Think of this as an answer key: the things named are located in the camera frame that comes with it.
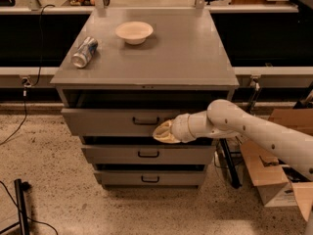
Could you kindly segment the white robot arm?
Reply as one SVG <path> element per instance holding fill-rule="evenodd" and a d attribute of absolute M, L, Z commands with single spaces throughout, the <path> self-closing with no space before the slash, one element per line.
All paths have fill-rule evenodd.
<path fill-rule="evenodd" d="M 153 132 L 162 143 L 189 143 L 198 138 L 227 138 L 237 135 L 271 152 L 308 180 L 313 180 L 313 137 L 252 116 L 230 101 L 212 101 L 207 109 L 167 120 Z"/>

